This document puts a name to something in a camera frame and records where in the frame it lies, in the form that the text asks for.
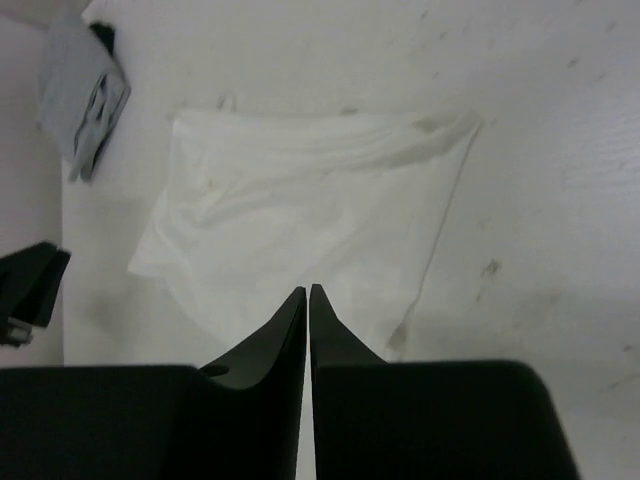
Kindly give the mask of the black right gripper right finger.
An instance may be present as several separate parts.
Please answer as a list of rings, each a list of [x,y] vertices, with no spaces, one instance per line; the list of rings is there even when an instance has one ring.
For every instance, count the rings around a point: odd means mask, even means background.
[[[516,361],[389,363],[309,298],[320,479],[575,479],[551,396]]]

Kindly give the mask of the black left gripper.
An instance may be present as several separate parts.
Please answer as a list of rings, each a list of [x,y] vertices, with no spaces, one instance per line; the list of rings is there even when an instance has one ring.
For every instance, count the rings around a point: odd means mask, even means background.
[[[28,345],[52,318],[71,253],[44,241],[1,258],[1,345]]]

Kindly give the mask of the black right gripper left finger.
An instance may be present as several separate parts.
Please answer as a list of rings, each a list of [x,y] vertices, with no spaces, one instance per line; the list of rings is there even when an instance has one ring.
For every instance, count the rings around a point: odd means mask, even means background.
[[[218,359],[1,373],[5,479],[291,479],[306,292]]]

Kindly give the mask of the white tank top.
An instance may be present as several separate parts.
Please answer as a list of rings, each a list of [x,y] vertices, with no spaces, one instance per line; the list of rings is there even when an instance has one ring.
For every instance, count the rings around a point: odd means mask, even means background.
[[[377,355],[401,355],[458,177],[463,113],[269,117],[184,110],[130,260],[227,345],[321,285]]]

